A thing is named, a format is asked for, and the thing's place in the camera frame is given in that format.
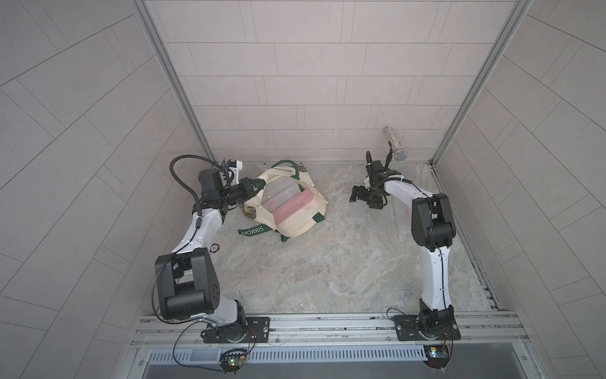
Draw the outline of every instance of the cable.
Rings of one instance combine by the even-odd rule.
[[[178,336],[178,337],[177,337],[177,339],[175,340],[175,344],[173,345],[173,359],[175,360],[175,362],[177,362],[177,364],[178,364],[179,366],[183,366],[183,367],[190,367],[190,368],[193,368],[193,369],[204,369],[204,370],[208,370],[208,371],[225,372],[225,371],[223,371],[223,370],[211,369],[210,367],[204,367],[204,366],[188,366],[188,365],[186,365],[186,364],[182,364],[181,362],[179,362],[179,361],[177,360],[177,357],[175,356],[175,348],[177,347],[177,342],[179,342],[179,339],[181,338],[181,336],[183,335],[183,333],[185,333],[185,331],[186,331],[187,329],[189,329],[189,328],[190,328],[192,325],[195,325],[195,324],[198,324],[198,323],[201,323],[201,322],[203,322],[203,321],[196,321],[196,322],[194,322],[194,323],[192,323],[192,324],[188,325],[188,326],[187,326],[185,329],[183,329],[183,331],[181,332],[181,334],[179,334],[179,336]]]

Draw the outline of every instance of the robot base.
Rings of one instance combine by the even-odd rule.
[[[204,343],[266,343],[269,338],[269,317],[246,317],[244,308],[238,300],[238,317],[236,322],[213,328],[210,325],[202,332]]]
[[[461,339],[452,305],[442,310],[430,310],[423,300],[420,300],[420,304],[421,311],[416,322],[410,317],[393,316],[398,341],[443,341],[445,335],[451,341]]]

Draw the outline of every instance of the metal vent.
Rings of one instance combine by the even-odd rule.
[[[220,352],[217,347],[176,349],[179,362],[187,364],[216,364]],[[153,349],[150,364],[174,364],[171,349]],[[376,346],[268,346],[257,347],[248,363],[313,363],[313,362],[368,362],[368,361],[426,361],[423,345]]]

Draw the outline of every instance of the gray marble surface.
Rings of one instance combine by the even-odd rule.
[[[350,221],[349,197],[365,177],[363,164],[305,164],[328,201],[326,219],[282,243],[275,232],[242,236],[258,223],[232,210],[215,241],[213,262],[222,294],[238,299],[247,313],[382,312],[388,307],[419,310],[423,287],[420,248],[409,230],[378,232],[367,219]],[[256,177],[269,166],[245,165],[241,176]],[[417,186],[437,192],[427,164],[392,164]],[[448,265],[455,310],[490,310],[459,238]]]

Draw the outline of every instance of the pink container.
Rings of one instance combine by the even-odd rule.
[[[273,215],[273,221],[276,225],[280,225],[284,220],[291,217],[296,211],[309,204],[312,200],[313,192],[308,188],[299,195],[288,200],[280,208],[273,211],[271,213]]]

